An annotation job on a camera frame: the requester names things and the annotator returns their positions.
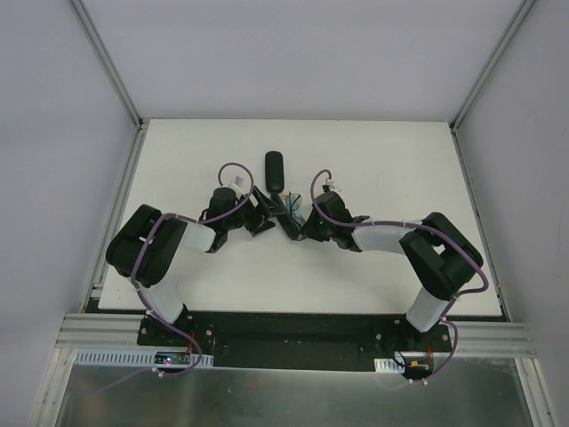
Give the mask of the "metal frame clear glasses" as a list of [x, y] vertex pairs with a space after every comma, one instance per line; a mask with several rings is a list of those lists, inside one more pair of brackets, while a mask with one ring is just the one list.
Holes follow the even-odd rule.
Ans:
[[285, 209], [293, 218], [293, 221], [299, 227], [302, 227], [306, 223], [306, 220], [304, 219], [301, 213], [301, 205], [302, 205], [301, 194], [289, 192], [288, 194], [281, 195], [280, 199], [283, 202]]

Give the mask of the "black glasses case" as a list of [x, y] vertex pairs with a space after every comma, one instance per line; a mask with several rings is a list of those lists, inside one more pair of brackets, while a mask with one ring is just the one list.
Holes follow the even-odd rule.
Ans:
[[[273, 194], [270, 194], [269, 198], [275, 202], [281, 202], [283, 204], [283, 202], [280, 199], [281, 195], [283, 195], [283, 194], [273, 193]], [[284, 214], [277, 216], [276, 219], [278, 220], [279, 224], [281, 225], [282, 229], [284, 230], [284, 233], [286, 234], [286, 236], [289, 239], [291, 239], [292, 241], [302, 241], [307, 237], [305, 230], [304, 230], [306, 223], [302, 227], [299, 227], [293, 221], [293, 218], [288, 213], [288, 211], [285, 209], [285, 206], [284, 206]]]
[[265, 154], [265, 186], [271, 194], [279, 194], [284, 191], [284, 157], [279, 151], [268, 151]]

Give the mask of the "light blue cloth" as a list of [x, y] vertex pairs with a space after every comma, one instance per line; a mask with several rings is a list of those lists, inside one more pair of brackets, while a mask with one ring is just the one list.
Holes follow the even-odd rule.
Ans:
[[292, 193], [285, 198], [285, 206], [289, 214], [298, 221], [301, 219], [302, 196], [299, 193]]

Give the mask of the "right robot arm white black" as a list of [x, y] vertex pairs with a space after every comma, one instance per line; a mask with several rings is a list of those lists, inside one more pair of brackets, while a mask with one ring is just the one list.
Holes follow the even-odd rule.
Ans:
[[449, 310], [451, 301], [474, 275], [482, 271], [481, 253], [450, 220], [434, 212], [418, 222], [390, 222], [353, 216], [334, 191], [316, 197], [304, 225], [307, 238], [332, 240], [352, 252], [401, 254], [421, 283], [400, 328], [401, 343], [421, 350], [432, 339], [431, 329]]

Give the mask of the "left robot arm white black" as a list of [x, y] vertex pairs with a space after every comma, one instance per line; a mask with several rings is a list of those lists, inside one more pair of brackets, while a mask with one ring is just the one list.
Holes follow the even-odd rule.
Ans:
[[227, 242], [231, 230], [244, 228], [255, 237], [273, 228], [271, 219], [284, 213], [282, 205], [258, 188], [247, 197], [235, 184], [213, 192], [198, 222], [141, 205], [111, 240], [106, 262], [131, 282], [146, 310], [161, 318], [156, 330], [159, 338], [177, 346], [188, 335], [187, 323], [179, 318], [184, 303], [168, 272], [178, 250], [214, 254]]

